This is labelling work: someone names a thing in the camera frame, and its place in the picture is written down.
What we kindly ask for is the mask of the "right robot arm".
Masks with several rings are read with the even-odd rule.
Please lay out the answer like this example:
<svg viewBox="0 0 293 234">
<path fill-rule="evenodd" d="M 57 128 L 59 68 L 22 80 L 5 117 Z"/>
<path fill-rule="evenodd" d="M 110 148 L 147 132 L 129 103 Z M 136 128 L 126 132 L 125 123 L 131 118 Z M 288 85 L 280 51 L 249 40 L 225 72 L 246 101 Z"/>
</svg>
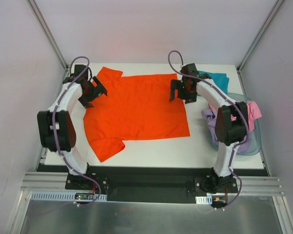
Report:
<svg viewBox="0 0 293 234">
<path fill-rule="evenodd" d="M 237 149 L 249 136 L 247 104 L 230 98 L 208 74 L 200 74 L 194 63 L 182 66 L 178 74 L 182 75 L 181 80 L 170 82 L 170 101 L 179 98 L 193 103 L 197 96 L 202 96 L 217 111 L 218 155 L 209 177 L 200 182 L 200 188 L 212 194 L 222 192 L 232 182 Z"/>
</svg>

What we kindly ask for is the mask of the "folded teal t-shirt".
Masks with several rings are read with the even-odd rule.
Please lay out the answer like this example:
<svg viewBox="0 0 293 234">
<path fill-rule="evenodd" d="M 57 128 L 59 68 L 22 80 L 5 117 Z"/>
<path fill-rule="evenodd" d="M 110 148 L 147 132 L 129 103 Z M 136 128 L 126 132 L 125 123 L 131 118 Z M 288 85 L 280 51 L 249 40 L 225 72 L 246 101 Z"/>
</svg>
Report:
<svg viewBox="0 0 293 234">
<path fill-rule="evenodd" d="M 224 73 L 210 73 L 206 71 L 199 71 L 200 74 L 208 74 L 214 83 L 221 89 L 225 94 L 228 93 L 229 78 Z"/>
</svg>

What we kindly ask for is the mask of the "orange t-shirt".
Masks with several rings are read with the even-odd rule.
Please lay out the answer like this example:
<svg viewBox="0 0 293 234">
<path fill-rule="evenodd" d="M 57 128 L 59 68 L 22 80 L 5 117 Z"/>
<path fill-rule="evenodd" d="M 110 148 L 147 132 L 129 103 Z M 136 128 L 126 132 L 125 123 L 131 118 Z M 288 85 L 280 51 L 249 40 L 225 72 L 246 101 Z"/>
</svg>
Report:
<svg viewBox="0 0 293 234">
<path fill-rule="evenodd" d="M 107 95 L 93 100 L 93 107 L 86 110 L 84 131 L 100 162 L 124 150 L 127 140 L 190 136 L 183 101 L 169 101 L 176 74 L 125 77 L 122 71 L 103 67 L 97 78 Z"/>
</svg>

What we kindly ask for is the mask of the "frame post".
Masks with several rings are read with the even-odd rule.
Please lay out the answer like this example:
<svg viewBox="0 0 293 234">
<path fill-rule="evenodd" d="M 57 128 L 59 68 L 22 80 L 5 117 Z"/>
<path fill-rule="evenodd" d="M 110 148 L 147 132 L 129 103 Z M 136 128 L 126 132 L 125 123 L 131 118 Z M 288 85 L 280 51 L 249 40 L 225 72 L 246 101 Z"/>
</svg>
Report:
<svg viewBox="0 0 293 234">
<path fill-rule="evenodd" d="M 46 20 L 45 20 L 45 18 L 43 16 L 40 8 L 39 8 L 37 2 L 35 0 L 27 0 L 26 2 L 28 3 L 30 9 L 32 10 L 32 12 L 33 12 L 38 24 L 40 25 L 43 33 L 45 34 L 49 44 L 51 45 L 51 47 L 52 47 L 57 59 L 59 60 L 59 62 L 61 64 L 61 66 L 64 69 L 67 69 L 68 64 L 65 61 L 64 56 L 63 56 L 63 54 L 62 54 L 62 52 L 61 52 L 61 50 L 60 50 L 60 48 L 59 48 L 54 36 L 53 36 L 53 34 L 52 34 L 52 32 L 51 32 L 51 30 L 50 30 L 50 28 L 48 26 L 48 24 L 47 24 L 47 22 L 46 22 Z"/>
<path fill-rule="evenodd" d="M 276 0 L 273 4 L 271 10 L 269 11 L 268 15 L 266 16 L 263 24 L 261 25 L 259 31 L 257 32 L 256 36 L 254 37 L 253 41 L 251 42 L 249 48 L 247 49 L 245 55 L 243 56 L 241 62 L 236 67 L 237 72 L 240 74 L 247 62 L 249 61 L 251 55 L 256 50 L 257 46 L 259 45 L 262 37 L 266 33 L 268 27 L 271 25 L 272 21 L 274 20 L 275 16 L 277 15 L 278 11 L 280 10 L 281 6 L 285 0 Z"/>
</svg>

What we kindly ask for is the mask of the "left frame post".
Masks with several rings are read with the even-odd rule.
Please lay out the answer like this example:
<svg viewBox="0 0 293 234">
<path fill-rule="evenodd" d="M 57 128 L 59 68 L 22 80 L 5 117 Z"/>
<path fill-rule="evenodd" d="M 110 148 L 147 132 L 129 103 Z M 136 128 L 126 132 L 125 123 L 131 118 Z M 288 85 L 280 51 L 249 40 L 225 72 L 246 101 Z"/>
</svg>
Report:
<svg viewBox="0 0 293 234">
<path fill-rule="evenodd" d="M 51 47 L 52 47 L 57 59 L 59 60 L 59 62 L 61 64 L 61 66 L 64 69 L 67 69 L 68 64 L 65 61 L 64 56 L 63 56 L 63 54 L 62 54 L 62 52 L 61 52 L 61 50 L 60 50 L 60 48 L 59 48 L 54 36 L 53 36 L 53 34 L 52 34 L 52 32 L 51 32 L 51 30 L 50 30 L 50 28 L 48 26 L 48 24 L 47 24 L 47 22 L 46 22 L 46 20 L 45 20 L 45 18 L 43 16 L 40 8 L 39 8 L 37 2 L 35 0 L 27 0 L 26 2 L 28 3 L 30 9 L 32 10 L 32 12 L 33 12 L 38 24 L 40 25 L 43 33 L 45 34 L 49 44 L 51 45 Z"/>
</svg>

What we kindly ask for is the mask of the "aluminium frame rail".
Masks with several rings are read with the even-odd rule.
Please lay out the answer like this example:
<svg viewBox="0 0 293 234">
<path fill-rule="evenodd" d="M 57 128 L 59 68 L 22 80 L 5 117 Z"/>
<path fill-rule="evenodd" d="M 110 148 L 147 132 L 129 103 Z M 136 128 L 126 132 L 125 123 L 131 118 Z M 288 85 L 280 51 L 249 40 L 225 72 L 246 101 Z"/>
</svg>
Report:
<svg viewBox="0 0 293 234">
<path fill-rule="evenodd" d="M 68 173 L 27 172 L 21 189 L 29 191 L 63 191 Z M 242 195 L 284 196 L 281 180 L 271 176 L 240 176 Z"/>
</svg>

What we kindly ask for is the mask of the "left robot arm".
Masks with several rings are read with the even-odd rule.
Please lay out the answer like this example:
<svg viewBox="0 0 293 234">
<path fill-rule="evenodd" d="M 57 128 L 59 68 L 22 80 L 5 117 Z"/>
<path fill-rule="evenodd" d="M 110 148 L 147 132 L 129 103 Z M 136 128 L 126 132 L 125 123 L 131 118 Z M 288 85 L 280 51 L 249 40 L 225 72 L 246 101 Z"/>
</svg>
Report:
<svg viewBox="0 0 293 234">
<path fill-rule="evenodd" d="M 76 183 L 84 190 L 92 187 L 94 179 L 87 174 L 88 163 L 76 146 L 77 135 L 70 115 L 77 103 L 85 109 L 92 108 L 92 101 L 101 95 L 107 96 L 107 89 L 88 66 L 77 64 L 64 79 L 55 102 L 37 114 L 42 147 L 59 155 L 69 174 L 78 176 Z"/>
</svg>

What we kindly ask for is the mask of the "right frame post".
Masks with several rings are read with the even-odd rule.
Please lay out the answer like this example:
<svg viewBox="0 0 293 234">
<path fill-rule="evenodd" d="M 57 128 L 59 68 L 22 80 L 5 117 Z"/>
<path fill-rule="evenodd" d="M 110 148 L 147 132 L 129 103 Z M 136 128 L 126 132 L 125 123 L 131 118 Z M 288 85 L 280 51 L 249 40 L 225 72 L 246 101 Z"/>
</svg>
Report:
<svg viewBox="0 0 293 234">
<path fill-rule="evenodd" d="M 257 32 L 256 36 L 254 37 L 253 41 L 251 42 L 249 48 L 247 49 L 245 55 L 243 56 L 241 62 L 236 67 L 237 72 L 240 74 L 247 62 L 249 61 L 251 55 L 256 50 L 257 46 L 259 45 L 262 37 L 266 33 L 268 27 L 271 25 L 272 21 L 274 20 L 275 16 L 277 15 L 278 11 L 280 10 L 281 6 L 285 0 L 276 0 L 273 4 L 271 10 L 269 11 L 268 15 L 266 16 L 263 24 L 261 25 L 259 31 Z"/>
</svg>

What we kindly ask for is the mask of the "clear blue plastic basket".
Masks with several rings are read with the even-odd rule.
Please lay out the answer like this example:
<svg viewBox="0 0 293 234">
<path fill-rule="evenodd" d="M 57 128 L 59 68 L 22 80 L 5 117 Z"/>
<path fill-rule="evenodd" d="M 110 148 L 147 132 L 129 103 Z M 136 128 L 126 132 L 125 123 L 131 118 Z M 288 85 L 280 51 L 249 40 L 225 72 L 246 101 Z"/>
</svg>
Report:
<svg viewBox="0 0 293 234">
<path fill-rule="evenodd" d="M 236 100 L 236 101 L 244 101 L 245 103 L 247 101 L 251 101 L 251 99 L 247 96 L 244 95 L 239 95 L 239 94 L 234 94 L 234 93 L 228 93 L 229 97 Z M 255 154 L 257 154 L 260 150 L 261 150 L 261 135 L 260 135 L 260 128 L 259 128 L 259 119 L 257 119 L 254 122 L 254 130 L 252 132 L 250 132 L 250 137 L 248 139 L 251 139 L 251 145 L 249 147 L 249 150 L 246 153 L 237 153 L 238 155 L 243 155 L 243 156 L 253 156 Z M 212 140 L 211 140 L 211 136 L 209 133 L 209 141 L 212 145 L 212 147 L 216 150 L 218 150 L 218 148 L 216 148 L 215 146 L 213 146 L 212 144 Z"/>
</svg>

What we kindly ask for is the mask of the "pink t-shirt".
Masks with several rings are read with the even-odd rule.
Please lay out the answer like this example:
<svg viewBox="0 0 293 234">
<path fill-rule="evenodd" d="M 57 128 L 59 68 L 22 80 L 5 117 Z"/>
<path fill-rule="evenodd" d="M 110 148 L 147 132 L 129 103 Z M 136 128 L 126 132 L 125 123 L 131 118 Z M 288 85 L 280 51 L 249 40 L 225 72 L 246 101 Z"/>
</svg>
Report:
<svg viewBox="0 0 293 234">
<path fill-rule="evenodd" d="M 254 122 L 262 117 L 261 111 L 255 101 L 247 101 L 246 102 L 248 108 L 248 123 L 249 123 L 249 131 L 252 132 L 255 128 Z"/>
</svg>

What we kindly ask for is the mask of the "lavender t-shirt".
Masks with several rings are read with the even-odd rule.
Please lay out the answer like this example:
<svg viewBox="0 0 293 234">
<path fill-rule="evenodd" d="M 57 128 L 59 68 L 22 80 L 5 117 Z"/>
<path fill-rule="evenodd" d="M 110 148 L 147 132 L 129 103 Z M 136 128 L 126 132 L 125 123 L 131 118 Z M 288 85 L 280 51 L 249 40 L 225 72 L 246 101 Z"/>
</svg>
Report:
<svg viewBox="0 0 293 234">
<path fill-rule="evenodd" d="M 211 140 L 213 146 L 216 148 L 219 147 L 219 140 L 216 136 L 215 132 L 215 125 L 216 125 L 216 118 L 217 118 L 217 112 L 212 109 L 204 109 L 201 112 L 203 119 L 207 122 L 207 126 L 210 132 Z M 251 139 L 248 139 L 244 144 L 241 144 L 238 148 L 238 153 L 246 153 L 249 150 L 249 147 L 251 145 Z"/>
</svg>

